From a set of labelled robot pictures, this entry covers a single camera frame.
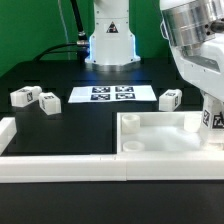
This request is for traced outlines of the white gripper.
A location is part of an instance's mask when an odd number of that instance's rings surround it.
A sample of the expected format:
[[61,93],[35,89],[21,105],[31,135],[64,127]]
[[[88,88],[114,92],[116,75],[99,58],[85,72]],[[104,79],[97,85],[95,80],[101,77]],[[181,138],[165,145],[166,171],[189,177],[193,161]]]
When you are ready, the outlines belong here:
[[177,47],[171,52],[185,81],[224,102],[224,39],[204,42],[199,57],[183,57]]

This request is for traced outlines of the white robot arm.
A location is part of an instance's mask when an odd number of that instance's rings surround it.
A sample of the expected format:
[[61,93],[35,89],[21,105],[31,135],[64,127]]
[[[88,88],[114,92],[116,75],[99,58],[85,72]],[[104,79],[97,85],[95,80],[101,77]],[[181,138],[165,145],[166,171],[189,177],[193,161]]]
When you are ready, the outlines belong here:
[[[182,78],[224,102],[224,0],[160,0],[161,33]],[[91,69],[119,71],[140,61],[129,0],[94,0]]]

